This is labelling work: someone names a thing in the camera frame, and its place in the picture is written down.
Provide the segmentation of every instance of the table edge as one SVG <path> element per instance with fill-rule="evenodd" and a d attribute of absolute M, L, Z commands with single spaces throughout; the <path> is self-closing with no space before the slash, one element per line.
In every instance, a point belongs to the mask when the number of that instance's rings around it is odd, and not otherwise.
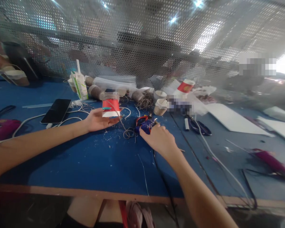
<path fill-rule="evenodd" d="M 74 189 L 74 188 L 55 188 L 55 187 L 42 187 L 42 186 L 0 184 L 0 192 L 31 193 L 31 194 L 61 195 L 61 196 L 88 195 L 94 198 L 108 199 L 108 200 L 130 200 L 130 201 L 145 202 L 145 203 L 162 203 L 167 205 L 170 204 L 169 197 L 113 193 L 113 192 Z M 216 197 L 225 208 L 232 206 L 246 206 L 244 203 L 247 201 L 246 198 L 220 196 L 220 195 L 216 195 Z M 176 204 L 186 203 L 184 198 L 174 198 L 174 202 Z M 257 204 L 258 207 L 285 208 L 285 201 L 279 201 L 279 200 L 257 199 Z"/>

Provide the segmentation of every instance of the phone screen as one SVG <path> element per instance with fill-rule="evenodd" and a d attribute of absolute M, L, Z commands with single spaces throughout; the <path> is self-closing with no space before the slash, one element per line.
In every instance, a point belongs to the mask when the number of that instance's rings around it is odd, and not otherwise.
<path fill-rule="evenodd" d="M 70 106 L 72 100 L 69 99 L 57 99 L 52 104 L 50 110 L 45 114 L 44 118 L 42 119 L 42 124 L 58 124 L 61 123 L 67 109 Z"/>

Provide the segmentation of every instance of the debris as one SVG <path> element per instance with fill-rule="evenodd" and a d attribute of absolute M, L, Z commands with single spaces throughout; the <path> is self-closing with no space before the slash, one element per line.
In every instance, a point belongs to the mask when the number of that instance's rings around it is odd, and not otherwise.
<path fill-rule="evenodd" d="M 228 153 L 233 152 L 233 150 L 229 149 L 229 147 L 225 147 L 225 148 L 226 148 L 226 151 L 227 151 Z"/>

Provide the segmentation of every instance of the white foam board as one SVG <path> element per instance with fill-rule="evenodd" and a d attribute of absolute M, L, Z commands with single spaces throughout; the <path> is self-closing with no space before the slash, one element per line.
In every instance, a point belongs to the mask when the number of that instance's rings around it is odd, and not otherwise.
<path fill-rule="evenodd" d="M 223 104 L 208 104 L 206 108 L 229 131 L 274 136 Z"/>
<path fill-rule="evenodd" d="M 259 121 L 263 122 L 265 125 L 272 128 L 276 133 L 285 138 L 285 122 L 276 121 L 276 120 L 268 120 L 263 117 L 257 118 Z"/>

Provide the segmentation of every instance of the pink object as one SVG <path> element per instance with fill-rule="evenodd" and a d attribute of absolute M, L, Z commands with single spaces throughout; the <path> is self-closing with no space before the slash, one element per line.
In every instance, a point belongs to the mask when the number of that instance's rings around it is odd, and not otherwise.
<path fill-rule="evenodd" d="M 253 149 L 253 154 L 266 162 L 275 173 L 279 173 L 285 177 L 285 165 L 279 162 L 268 151 Z"/>
<path fill-rule="evenodd" d="M 20 124 L 19 120 L 0 119 L 0 141 L 7 139 Z"/>

